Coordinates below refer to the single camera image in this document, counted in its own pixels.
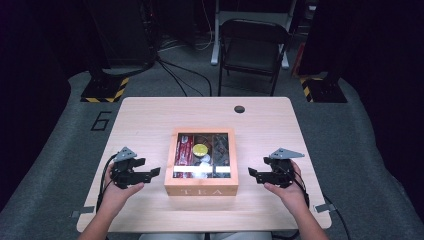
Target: wooden table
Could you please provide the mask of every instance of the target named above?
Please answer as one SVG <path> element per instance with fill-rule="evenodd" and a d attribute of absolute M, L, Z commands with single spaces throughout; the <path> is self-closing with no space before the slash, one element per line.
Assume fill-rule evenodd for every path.
<path fill-rule="evenodd" d="M 241 105 L 244 113 L 236 113 Z M 237 196 L 169 197 L 164 179 L 171 134 L 177 127 L 235 130 L 239 188 Z M 161 167 L 159 176 L 132 196 L 113 221 L 110 232 L 233 232 L 296 229 L 294 218 L 281 200 L 257 184 L 248 167 L 271 169 L 263 157 L 282 147 L 305 154 L 293 160 L 302 170 L 311 211 L 322 228 L 331 226 L 328 212 L 313 206 L 324 202 L 293 107 L 284 97 L 131 97 L 122 102 L 85 206 L 95 206 L 105 163 L 127 146 L 146 158 L 145 172 Z M 83 231 L 94 213 L 82 214 Z"/>

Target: chair leg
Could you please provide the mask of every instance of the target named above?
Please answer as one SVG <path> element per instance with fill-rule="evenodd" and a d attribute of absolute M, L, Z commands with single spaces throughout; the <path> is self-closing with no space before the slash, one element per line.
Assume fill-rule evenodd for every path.
<path fill-rule="evenodd" d="M 221 85 L 222 85 L 222 67 L 219 67 L 219 83 L 218 83 L 218 96 L 221 96 Z"/>
<path fill-rule="evenodd" d="M 272 76 L 272 89 L 271 93 L 269 94 L 271 97 L 274 96 L 275 86 L 277 85 L 278 75 Z"/>

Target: black chair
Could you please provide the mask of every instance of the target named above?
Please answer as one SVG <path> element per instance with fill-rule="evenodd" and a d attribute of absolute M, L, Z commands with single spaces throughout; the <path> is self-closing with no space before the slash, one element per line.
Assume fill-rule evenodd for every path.
<path fill-rule="evenodd" d="M 222 86 L 261 92 L 244 84 L 223 85 L 223 69 L 227 70 L 227 75 L 229 71 L 237 71 L 270 76 L 270 83 L 267 84 L 271 85 L 271 91 L 267 93 L 273 96 L 281 61 L 290 38 L 286 29 L 275 23 L 231 19 L 224 22 L 220 30 L 218 96 L 221 96 Z"/>

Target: dark background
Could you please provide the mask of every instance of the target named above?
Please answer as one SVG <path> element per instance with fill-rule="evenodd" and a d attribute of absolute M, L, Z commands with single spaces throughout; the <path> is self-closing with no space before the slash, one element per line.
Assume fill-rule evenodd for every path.
<path fill-rule="evenodd" d="M 139 6 L 140 2 L 128 0 Z M 237 3 L 223 2 L 228 4 L 222 5 L 223 9 L 234 9 Z M 265 11 L 261 9 L 264 6 L 287 9 L 284 4 L 274 6 L 275 1 L 241 2 L 240 10 Z M 208 31 L 205 19 L 202 20 L 204 15 L 199 15 L 203 12 L 199 1 L 178 1 L 179 4 L 172 6 L 173 11 L 166 8 L 170 6 L 169 1 L 151 3 L 164 7 L 156 9 L 157 15 L 152 16 L 158 31 L 191 44 L 197 31 Z M 357 90 L 370 116 L 377 147 L 387 169 L 403 184 L 423 219 L 424 198 L 420 189 L 424 184 L 421 173 L 424 156 L 420 148 L 424 132 L 421 76 L 424 45 L 420 37 L 424 36 L 424 8 L 421 5 L 420 1 L 395 0 L 320 1 L 300 71 L 317 74 L 343 70 L 340 77 Z M 213 24 L 214 1 L 205 0 L 205 6 Z M 358 24 L 352 21 L 356 14 L 364 14 L 372 20 L 359 24 L 353 32 L 357 38 L 354 44 L 349 44 L 347 36 L 351 36 L 351 28 Z M 172 17 L 179 21 L 169 21 Z M 131 22 L 123 23 L 122 28 L 132 29 Z M 167 29 L 170 22 L 181 24 L 178 28 L 181 31 Z M 88 70 L 92 62 L 88 63 L 87 59 L 102 68 L 111 67 L 111 53 L 105 49 L 104 36 L 97 31 L 95 20 L 82 0 L 6 0 L 0 8 L 0 24 L 0 71 L 5 100 L 1 104 L 4 120 L 1 161 L 6 172 L 0 177 L 3 207 L 37 158 L 66 106 L 70 94 L 67 80 Z M 149 46 L 149 39 L 142 40 L 142 44 Z M 148 61 L 142 57 L 139 60 L 133 64 Z"/>

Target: gray floor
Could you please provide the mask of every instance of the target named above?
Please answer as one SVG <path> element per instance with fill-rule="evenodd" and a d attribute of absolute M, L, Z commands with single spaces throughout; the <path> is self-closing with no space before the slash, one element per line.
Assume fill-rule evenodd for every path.
<path fill-rule="evenodd" d="M 205 75 L 216 96 L 218 67 L 210 65 L 211 50 L 211 46 L 203 51 L 177 47 L 159 54 L 165 60 Z M 291 65 L 295 56 L 296 46 L 288 54 Z M 187 84 L 208 95 L 203 78 L 172 69 Z M 291 78 L 290 72 L 291 69 L 281 70 L 275 95 L 291 99 L 322 191 L 339 209 L 352 239 L 423 239 L 423 223 L 402 186 L 385 170 L 370 121 L 355 90 L 341 80 L 348 103 L 308 103 L 299 79 Z M 80 94 L 89 80 L 88 73 L 69 79 L 71 97 L 55 131 L 0 214 L 0 239 L 77 238 L 78 219 L 69 215 L 84 204 L 121 104 L 121 101 L 80 102 Z M 189 96 L 199 96 L 183 86 Z M 223 95 L 261 94 L 224 88 Z M 123 97 L 129 96 L 184 95 L 170 75 L 155 64 L 130 78 Z M 101 111 L 111 112 L 103 115 L 110 120 L 106 130 L 90 131 Z M 331 239 L 347 239 L 340 218 L 335 212 L 331 217 L 333 223 L 327 234 Z M 110 239 L 138 237 L 139 234 L 109 235 Z"/>

